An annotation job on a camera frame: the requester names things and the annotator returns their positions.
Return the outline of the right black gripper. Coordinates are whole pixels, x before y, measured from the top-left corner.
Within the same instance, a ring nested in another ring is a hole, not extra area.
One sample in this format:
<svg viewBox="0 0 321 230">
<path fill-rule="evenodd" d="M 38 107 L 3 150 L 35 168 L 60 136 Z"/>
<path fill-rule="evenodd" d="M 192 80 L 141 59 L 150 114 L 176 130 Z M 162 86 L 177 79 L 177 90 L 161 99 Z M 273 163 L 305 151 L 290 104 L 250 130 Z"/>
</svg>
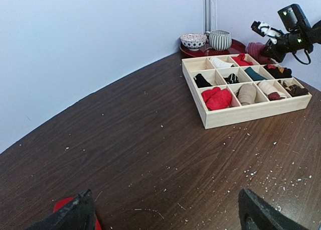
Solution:
<svg viewBox="0 0 321 230">
<path fill-rule="evenodd" d="M 313 51 L 313 42 L 308 37 L 308 32 L 311 31 L 312 27 L 301 7 L 298 4 L 291 4 L 280 9 L 277 13 L 287 33 L 278 38 L 277 44 L 272 44 L 269 39 L 264 49 L 261 50 L 261 55 L 280 63 L 284 60 L 286 54 L 291 53 L 299 63 L 303 63 L 296 55 L 298 50 L 303 50 L 308 63 L 310 63 L 309 54 Z M 260 21 L 254 21 L 251 29 L 262 37 L 263 33 L 259 28 L 260 25 Z"/>
</svg>

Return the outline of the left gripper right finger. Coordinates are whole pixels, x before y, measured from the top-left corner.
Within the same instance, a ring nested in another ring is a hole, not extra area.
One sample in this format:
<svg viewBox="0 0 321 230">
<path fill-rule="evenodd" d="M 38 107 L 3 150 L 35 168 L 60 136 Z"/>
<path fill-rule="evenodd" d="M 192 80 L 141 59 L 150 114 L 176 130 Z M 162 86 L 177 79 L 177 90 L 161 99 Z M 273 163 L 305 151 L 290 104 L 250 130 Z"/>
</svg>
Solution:
<svg viewBox="0 0 321 230">
<path fill-rule="evenodd" d="M 239 192 L 238 206 L 242 229 L 306 229 L 284 216 L 251 189 L 243 188 Z"/>
</svg>

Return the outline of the purple sock with orange cuff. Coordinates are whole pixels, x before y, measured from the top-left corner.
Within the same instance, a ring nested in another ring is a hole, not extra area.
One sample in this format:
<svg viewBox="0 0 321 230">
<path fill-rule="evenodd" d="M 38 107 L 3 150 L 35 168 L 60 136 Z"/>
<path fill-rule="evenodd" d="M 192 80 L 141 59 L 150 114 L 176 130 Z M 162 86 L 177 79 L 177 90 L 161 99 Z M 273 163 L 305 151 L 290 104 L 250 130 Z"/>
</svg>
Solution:
<svg viewBox="0 0 321 230">
<path fill-rule="evenodd" d="M 264 49 L 265 45 L 260 42 L 251 42 L 246 46 L 246 53 L 249 54 L 252 58 L 254 58 L 260 64 L 267 64 L 269 62 L 269 58 L 266 58 L 261 55 L 261 50 Z"/>
</svg>

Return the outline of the red sock with striped cuff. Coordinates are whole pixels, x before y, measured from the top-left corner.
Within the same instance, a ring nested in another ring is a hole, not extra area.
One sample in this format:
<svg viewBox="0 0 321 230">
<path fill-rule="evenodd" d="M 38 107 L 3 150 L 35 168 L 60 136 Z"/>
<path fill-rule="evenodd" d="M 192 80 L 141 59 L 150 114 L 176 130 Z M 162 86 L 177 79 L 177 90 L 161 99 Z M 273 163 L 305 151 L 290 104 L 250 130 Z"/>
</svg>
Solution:
<svg viewBox="0 0 321 230">
<path fill-rule="evenodd" d="M 60 211 L 61 209 L 65 208 L 65 206 L 69 203 L 72 202 L 74 200 L 74 197 L 67 197 L 64 198 L 60 201 L 58 201 L 53 209 L 53 213 L 56 213 L 58 211 Z M 69 214 L 69 217 L 71 217 L 72 219 L 77 219 L 79 216 L 84 216 L 84 214 L 82 214 L 79 209 L 73 209 Z M 95 230 L 102 230 L 101 224 L 97 218 L 97 216 L 95 215 Z"/>
</svg>

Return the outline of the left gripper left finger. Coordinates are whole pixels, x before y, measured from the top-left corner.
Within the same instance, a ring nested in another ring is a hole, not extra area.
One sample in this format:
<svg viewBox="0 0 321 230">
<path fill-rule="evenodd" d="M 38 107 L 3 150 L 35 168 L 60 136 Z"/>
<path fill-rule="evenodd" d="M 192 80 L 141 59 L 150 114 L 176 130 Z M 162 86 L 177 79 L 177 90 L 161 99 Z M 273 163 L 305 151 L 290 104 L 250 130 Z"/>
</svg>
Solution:
<svg viewBox="0 0 321 230">
<path fill-rule="evenodd" d="M 77 194 L 56 212 L 27 229 L 97 229 L 92 191 Z"/>
</svg>

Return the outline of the wooden compartment organizer box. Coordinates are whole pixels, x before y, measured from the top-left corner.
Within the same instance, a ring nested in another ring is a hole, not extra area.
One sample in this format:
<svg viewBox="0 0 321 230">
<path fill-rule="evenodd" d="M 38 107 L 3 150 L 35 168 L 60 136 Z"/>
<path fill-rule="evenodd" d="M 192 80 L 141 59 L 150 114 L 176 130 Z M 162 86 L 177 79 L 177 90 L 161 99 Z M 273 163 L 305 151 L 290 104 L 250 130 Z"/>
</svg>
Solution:
<svg viewBox="0 0 321 230">
<path fill-rule="evenodd" d="M 312 97 L 291 69 L 249 54 L 183 59 L 182 70 L 205 129 L 305 109 Z"/>
</svg>

